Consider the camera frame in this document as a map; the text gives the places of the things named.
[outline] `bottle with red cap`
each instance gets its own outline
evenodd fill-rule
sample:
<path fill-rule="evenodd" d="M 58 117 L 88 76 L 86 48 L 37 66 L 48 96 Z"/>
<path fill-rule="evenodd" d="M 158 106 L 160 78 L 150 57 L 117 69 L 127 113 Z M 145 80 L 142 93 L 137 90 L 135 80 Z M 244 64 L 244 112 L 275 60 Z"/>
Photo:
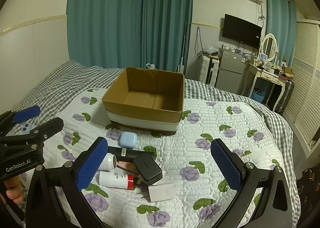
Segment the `bottle with red cap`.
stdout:
<path fill-rule="evenodd" d="M 100 171 L 99 185 L 114 188 L 132 189 L 134 187 L 133 176 L 116 173 L 114 169 L 110 172 Z"/>

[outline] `vanity table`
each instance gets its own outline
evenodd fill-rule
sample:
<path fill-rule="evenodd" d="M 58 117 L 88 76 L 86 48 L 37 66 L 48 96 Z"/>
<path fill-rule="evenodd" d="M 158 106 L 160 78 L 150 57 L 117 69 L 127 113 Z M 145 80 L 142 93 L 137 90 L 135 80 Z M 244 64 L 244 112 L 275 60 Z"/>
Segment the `vanity table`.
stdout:
<path fill-rule="evenodd" d="M 257 78 L 260 77 L 260 78 L 263 78 L 271 83 L 273 83 L 272 85 L 272 89 L 271 89 L 271 92 L 268 96 L 268 99 L 267 99 L 267 102 L 266 102 L 266 105 L 268 104 L 269 102 L 269 99 L 271 97 L 271 94 L 273 92 L 273 89 L 275 88 L 275 85 L 280 85 L 282 87 L 281 89 L 281 93 L 273 107 L 273 112 L 275 111 L 276 109 L 276 106 L 278 104 L 278 102 L 280 101 L 282 95 L 284 94 L 284 90 L 285 90 L 285 83 L 287 82 L 287 80 L 285 79 L 282 79 L 280 78 L 279 76 L 273 74 L 273 73 L 270 73 L 268 71 L 264 71 L 264 70 L 261 70 L 260 68 L 257 68 L 256 66 L 254 66 L 253 64 L 249 63 L 249 66 L 247 68 L 247 72 L 245 73 L 245 79 L 244 79 L 244 87 L 243 87 L 243 90 L 242 90 L 242 93 L 241 95 L 244 95 L 244 92 L 245 92 L 245 88 L 247 86 L 247 82 L 248 82 L 248 77 L 249 77 L 249 74 L 252 73 L 254 75 L 254 80 L 253 80 L 253 83 L 252 83 L 252 86 L 251 86 L 251 89 L 250 89 L 250 93 L 249 93 L 249 98 L 251 97 L 251 94 L 253 92 L 253 88 L 254 88 L 254 85 L 257 81 Z"/>

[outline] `refrigerator door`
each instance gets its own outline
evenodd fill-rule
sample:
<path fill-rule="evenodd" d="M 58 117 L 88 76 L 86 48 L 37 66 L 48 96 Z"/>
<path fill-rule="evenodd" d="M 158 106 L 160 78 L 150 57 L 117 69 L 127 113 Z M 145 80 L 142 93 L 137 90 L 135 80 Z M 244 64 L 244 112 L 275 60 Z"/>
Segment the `refrigerator door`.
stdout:
<path fill-rule="evenodd" d="M 238 94 L 242 74 L 219 69 L 215 87 L 233 94 Z"/>
<path fill-rule="evenodd" d="M 242 74 L 245 66 L 245 58 L 241 54 L 236 54 L 223 50 L 220 68 Z"/>

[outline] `gingham fabric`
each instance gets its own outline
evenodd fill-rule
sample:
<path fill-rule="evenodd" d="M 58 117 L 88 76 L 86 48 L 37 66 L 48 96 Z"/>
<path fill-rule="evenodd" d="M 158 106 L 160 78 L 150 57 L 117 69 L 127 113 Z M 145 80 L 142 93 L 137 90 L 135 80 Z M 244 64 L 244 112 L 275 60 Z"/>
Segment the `gingham fabric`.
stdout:
<path fill-rule="evenodd" d="M 54 118 L 56 113 L 65 109 L 72 99 L 84 90 L 108 88 L 121 71 L 122 69 L 118 68 L 85 67 L 70 60 L 52 71 L 12 110 L 18 111 L 38 105 L 41 108 L 40 115 L 28 122 L 40 125 Z M 185 80 L 184 97 L 207 101 L 245 102 L 262 116 L 283 156 L 283 167 L 292 203 L 292 226 L 295 227 L 300 217 L 300 199 L 293 171 L 292 130 L 285 119 L 250 98 L 221 91 L 193 80 Z M 17 125 L 9 135 L 18 134 L 21 128 L 22 125 Z"/>

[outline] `black suitcase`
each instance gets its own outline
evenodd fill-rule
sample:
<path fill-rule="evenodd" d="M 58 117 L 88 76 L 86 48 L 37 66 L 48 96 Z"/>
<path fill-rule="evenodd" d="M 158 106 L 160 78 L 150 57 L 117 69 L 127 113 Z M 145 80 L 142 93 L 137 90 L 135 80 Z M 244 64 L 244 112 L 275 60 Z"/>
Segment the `black suitcase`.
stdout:
<path fill-rule="evenodd" d="M 275 108 L 276 113 L 283 114 L 285 108 L 287 107 L 289 99 L 291 97 L 293 88 L 294 88 L 294 82 L 292 82 L 291 80 L 287 80 L 287 82 L 285 83 L 285 87 L 284 87 L 284 93 Z M 270 100 L 268 102 L 268 106 L 270 106 L 271 110 L 273 109 L 279 95 L 281 94 L 281 89 L 282 89 L 282 86 L 275 84 L 275 88 L 274 88 L 273 93 L 272 93 Z"/>

